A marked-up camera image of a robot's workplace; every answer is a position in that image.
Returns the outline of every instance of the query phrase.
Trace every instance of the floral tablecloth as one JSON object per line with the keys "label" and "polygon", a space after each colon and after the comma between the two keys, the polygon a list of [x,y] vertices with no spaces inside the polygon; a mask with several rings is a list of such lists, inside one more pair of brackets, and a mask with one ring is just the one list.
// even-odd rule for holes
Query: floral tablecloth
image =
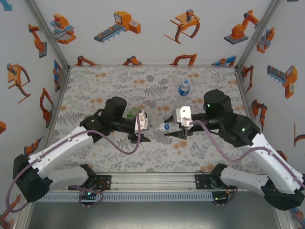
{"label": "floral tablecloth", "polygon": [[[188,97],[181,97],[178,94],[178,85],[185,79],[189,80],[191,90]],[[192,113],[204,112],[203,95],[215,88],[231,97],[235,112],[245,115],[233,68],[72,68],[52,143],[66,136],[86,116],[92,115],[99,108],[104,108],[106,100],[113,96],[122,97],[128,102],[125,117],[137,109],[143,109],[148,114],[150,129],[144,135],[151,139],[151,142],[142,143],[133,155],[126,156],[102,139],[80,150],[64,161],[58,169],[86,163],[96,172],[195,172],[211,171],[218,163],[229,165],[205,133],[196,132],[188,137],[188,140],[181,140],[165,137],[157,129],[163,120],[172,115],[173,109],[183,105],[191,106]],[[242,154],[218,136],[215,138],[231,158]],[[134,148],[124,133],[112,132],[110,139],[125,151]],[[260,171],[249,158],[231,166],[243,171]]]}

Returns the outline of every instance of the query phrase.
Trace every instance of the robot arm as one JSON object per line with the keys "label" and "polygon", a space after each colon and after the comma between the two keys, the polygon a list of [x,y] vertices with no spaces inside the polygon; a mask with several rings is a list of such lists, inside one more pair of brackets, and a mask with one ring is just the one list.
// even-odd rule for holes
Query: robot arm
{"label": "robot arm", "polygon": [[[302,204],[304,195],[301,192],[301,184],[305,180],[303,175],[282,159],[250,118],[233,113],[231,99],[227,95],[217,89],[207,92],[204,95],[203,108],[206,113],[200,114],[191,114],[190,107],[178,108],[173,116],[164,122],[176,121],[181,130],[165,135],[187,139],[187,136],[193,135],[195,131],[206,131],[211,139],[211,133],[217,134],[243,152],[252,150],[249,157],[266,173],[266,176],[248,174],[218,164],[210,174],[214,187],[226,185],[245,188],[264,196],[269,204],[280,210]],[[218,133],[211,131],[216,129],[219,130]],[[220,148],[217,149],[232,163],[245,157],[232,160]]]}
{"label": "robot arm", "polygon": [[[30,155],[19,155],[14,160],[13,178],[20,176],[20,172],[31,165],[17,179],[16,183],[28,202],[42,198],[49,190],[59,187],[78,185],[92,188],[96,184],[96,174],[88,165],[80,165],[73,169],[54,171],[65,159],[81,148],[92,145],[108,136],[112,131],[128,133],[131,143],[150,141],[143,134],[138,135],[139,128],[136,118],[123,118],[122,115],[127,102],[120,97],[113,97],[106,101],[104,109],[85,118],[80,126],[60,141],[50,147]],[[148,119],[144,111],[139,113],[140,130],[147,129]]]}

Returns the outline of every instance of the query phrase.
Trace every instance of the orange robotic arm drawing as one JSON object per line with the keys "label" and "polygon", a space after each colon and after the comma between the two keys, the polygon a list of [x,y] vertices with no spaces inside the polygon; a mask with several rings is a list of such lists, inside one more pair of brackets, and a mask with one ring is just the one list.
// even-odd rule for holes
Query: orange robotic arm drawing
{"label": "orange robotic arm drawing", "polygon": [[259,108],[261,109],[261,115],[259,118],[259,122],[262,125],[262,131],[263,131],[264,126],[265,126],[265,115],[266,115],[266,111],[267,111],[268,107],[265,104],[259,104],[257,102],[257,99],[255,99],[252,102],[252,110],[253,110],[254,117],[256,117],[258,115]]}
{"label": "orange robotic arm drawing", "polygon": [[39,147],[39,142],[44,138],[44,136],[42,136],[41,138],[37,139],[32,145],[30,146],[25,146],[24,147],[24,155],[28,156],[31,155],[32,153],[34,153],[34,151],[36,149],[38,149]]}
{"label": "orange robotic arm drawing", "polygon": [[39,27],[31,26],[31,24],[29,24],[29,31],[35,37],[34,44],[35,44],[36,49],[38,49],[38,51],[39,51],[39,58],[46,56],[47,55],[47,43],[42,42],[36,33],[37,31],[40,31]]}
{"label": "orange robotic arm drawing", "polygon": [[[11,65],[10,63],[8,63],[7,70],[8,70],[8,83],[14,81],[14,84],[9,86],[8,89],[12,88],[13,86],[16,86],[21,91],[21,93],[25,96],[23,99],[21,99],[18,102],[18,103],[21,103],[23,100],[25,100],[27,97],[30,96],[30,94],[27,94],[22,88],[24,85],[31,82],[30,77],[29,77],[27,71],[19,64]],[[22,84],[22,82],[21,82],[21,72],[23,72],[25,74],[25,77],[28,80],[24,84]]]}
{"label": "orange robotic arm drawing", "polygon": [[[171,22],[174,23],[175,25],[177,25],[177,27],[178,27],[177,33],[175,35],[175,39],[171,38],[168,35],[165,35],[165,37],[177,42],[178,44],[181,44],[181,42],[179,41],[180,33],[183,33],[184,35],[188,36],[189,38],[194,38],[196,36],[196,34],[198,33],[199,28],[200,28],[200,22],[199,22],[200,18],[198,18],[194,14],[193,10],[191,10],[191,9],[187,10],[185,13],[178,15],[176,17],[176,19],[178,21],[180,21],[181,23],[177,23],[177,22],[171,20]],[[183,32],[184,30],[186,30],[187,28],[189,28],[190,26],[193,26],[193,25],[195,25],[196,28],[191,35]]]}
{"label": "orange robotic arm drawing", "polygon": [[45,96],[47,97],[48,101],[51,103],[52,109],[54,109],[54,103],[51,100],[51,97],[49,96],[49,93],[47,92],[47,90],[43,87],[39,105],[40,105],[40,108],[42,110],[43,119],[46,121],[46,128],[48,128],[49,124],[50,124],[51,117],[52,117],[52,110],[48,111],[47,109],[44,108],[43,99],[44,99]]}
{"label": "orange robotic arm drawing", "polygon": [[135,56],[127,58],[127,60],[124,62],[123,65],[128,65],[130,63],[132,63],[133,65],[142,65],[142,63],[140,61],[138,61]]}
{"label": "orange robotic arm drawing", "polygon": [[78,56],[76,65],[81,66],[83,62],[88,63],[90,65],[100,65],[100,64],[96,64],[92,61],[89,61],[88,59],[84,58],[83,56]]}
{"label": "orange robotic arm drawing", "polygon": [[[21,195],[17,195],[17,198],[15,201],[10,205],[11,208],[16,207],[16,205],[20,202]],[[0,226],[4,229],[10,229],[10,226],[13,224],[14,220],[12,219],[10,223],[8,223],[5,218],[9,215],[9,211],[6,210],[1,216],[0,216]]]}
{"label": "orange robotic arm drawing", "polygon": [[195,60],[197,58],[197,54],[195,53],[194,55],[181,55],[181,56],[177,56],[176,59],[174,60],[173,63],[171,63],[170,65],[178,65],[178,62],[181,59],[190,59],[189,64],[188,65],[193,65]]}
{"label": "orange robotic arm drawing", "polygon": [[252,22],[257,27],[259,20],[253,15],[253,10],[249,10],[244,14],[244,21],[242,24],[237,24],[232,29],[232,34],[224,37],[224,39],[231,44],[236,44],[248,39],[248,37],[244,34],[245,30],[249,22]]}
{"label": "orange robotic arm drawing", "polygon": [[251,65],[249,68],[246,68],[246,67],[243,68],[242,76],[244,79],[248,76],[248,72],[250,72],[250,82],[249,82],[249,86],[247,88],[247,92],[252,88],[253,65]]}

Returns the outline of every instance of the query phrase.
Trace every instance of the water bottle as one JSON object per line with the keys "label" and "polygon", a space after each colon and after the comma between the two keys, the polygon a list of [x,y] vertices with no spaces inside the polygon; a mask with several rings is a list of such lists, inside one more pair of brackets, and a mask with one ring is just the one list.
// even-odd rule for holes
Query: water bottle
{"label": "water bottle", "polygon": [[184,80],[182,84],[179,85],[178,92],[181,96],[187,96],[190,92],[190,85],[188,80]]}
{"label": "water bottle", "polygon": [[162,132],[168,131],[169,129],[170,129],[170,125],[168,123],[161,123],[158,128],[158,130]]}

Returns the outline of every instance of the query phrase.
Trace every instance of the metal frame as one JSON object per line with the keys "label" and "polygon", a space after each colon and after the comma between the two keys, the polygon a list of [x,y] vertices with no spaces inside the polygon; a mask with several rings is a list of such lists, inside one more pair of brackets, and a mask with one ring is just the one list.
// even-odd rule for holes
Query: metal frame
{"label": "metal frame", "polygon": [[250,57],[251,53],[253,52],[254,48],[258,44],[259,40],[261,39],[262,35],[264,34],[268,23],[272,19],[273,15],[277,11],[278,7],[282,3],[283,0],[272,0],[269,7],[267,8],[263,18],[258,23],[258,26],[253,34],[248,46],[246,47],[243,55],[240,58],[240,61],[237,65],[237,71],[240,73],[246,64],[248,58]]}
{"label": "metal frame", "polygon": [[70,77],[70,72],[71,72],[71,70],[69,69],[68,72],[65,73],[65,75],[63,76],[63,81],[62,81],[61,88],[60,88],[59,99],[58,99],[58,102],[56,104],[56,108],[53,111],[53,115],[52,115],[52,118],[51,118],[51,121],[50,121],[49,132],[48,132],[48,136],[47,136],[44,148],[49,147],[49,145],[51,143],[51,139],[52,139],[52,136],[53,136],[54,128],[55,128],[55,125],[56,125],[57,116],[58,116],[59,110],[61,108],[62,99],[63,99],[63,96],[64,96],[65,91],[66,91],[68,79]]}

